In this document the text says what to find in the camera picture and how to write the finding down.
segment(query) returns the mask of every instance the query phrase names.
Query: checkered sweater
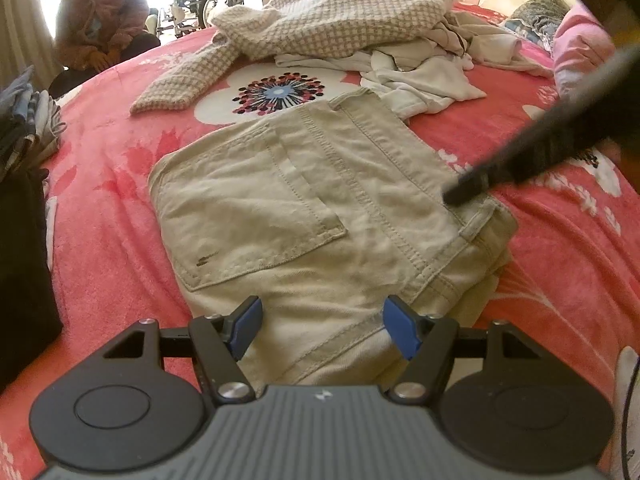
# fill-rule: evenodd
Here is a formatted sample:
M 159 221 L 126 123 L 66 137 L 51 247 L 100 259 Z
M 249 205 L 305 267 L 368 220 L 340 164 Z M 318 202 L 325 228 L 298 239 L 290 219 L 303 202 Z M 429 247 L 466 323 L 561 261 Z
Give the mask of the checkered sweater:
M 431 30 L 452 0 L 271 0 L 262 9 L 235 6 L 213 20 L 212 43 L 153 82 L 131 113 L 183 110 L 245 54 L 347 57 L 367 46 L 410 41 Z

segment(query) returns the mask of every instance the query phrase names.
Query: black cable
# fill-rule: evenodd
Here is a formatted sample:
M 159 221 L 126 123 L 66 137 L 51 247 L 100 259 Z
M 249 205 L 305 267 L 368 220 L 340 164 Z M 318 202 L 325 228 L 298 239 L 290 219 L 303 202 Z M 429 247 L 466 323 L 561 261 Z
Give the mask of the black cable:
M 625 480 L 631 480 L 629 476 L 629 464 L 626 459 L 626 426 L 629 422 L 629 406 L 631 405 L 631 399 L 634 396 L 634 388 L 636 386 L 636 379 L 638 378 L 638 372 L 640 372 L 640 358 L 636 359 L 636 366 L 631 374 L 631 382 L 626 390 L 625 409 L 622 411 L 622 428 L 620 437 L 620 455 L 622 459 L 622 475 Z

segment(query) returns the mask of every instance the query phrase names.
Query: curtain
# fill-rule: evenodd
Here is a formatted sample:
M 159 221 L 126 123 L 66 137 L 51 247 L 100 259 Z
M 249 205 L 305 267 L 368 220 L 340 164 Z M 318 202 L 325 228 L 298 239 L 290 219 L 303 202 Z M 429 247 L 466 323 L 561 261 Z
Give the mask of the curtain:
M 35 67 L 32 82 L 37 89 L 48 88 L 62 70 L 40 0 L 0 0 L 0 88 L 29 65 Z

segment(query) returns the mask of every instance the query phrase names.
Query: pants pocket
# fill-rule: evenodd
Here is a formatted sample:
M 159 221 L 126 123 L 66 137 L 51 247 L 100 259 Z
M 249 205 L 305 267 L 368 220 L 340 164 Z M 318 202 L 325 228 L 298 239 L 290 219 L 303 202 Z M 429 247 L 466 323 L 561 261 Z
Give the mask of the pants pocket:
M 207 150 L 171 176 L 156 207 L 187 290 L 281 265 L 347 232 L 268 124 Z

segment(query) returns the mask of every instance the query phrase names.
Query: brown fuzzy jacket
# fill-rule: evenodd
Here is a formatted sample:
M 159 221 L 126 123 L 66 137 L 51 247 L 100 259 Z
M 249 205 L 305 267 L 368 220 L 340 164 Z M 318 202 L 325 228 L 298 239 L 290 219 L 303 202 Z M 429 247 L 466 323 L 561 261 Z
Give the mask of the brown fuzzy jacket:
M 56 20 L 56 55 L 60 63 L 76 70 L 88 67 L 89 56 L 100 50 L 123 50 L 145 26 L 146 0 L 62 0 Z M 100 31 L 94 40 L 87 33 L 96 16 Z

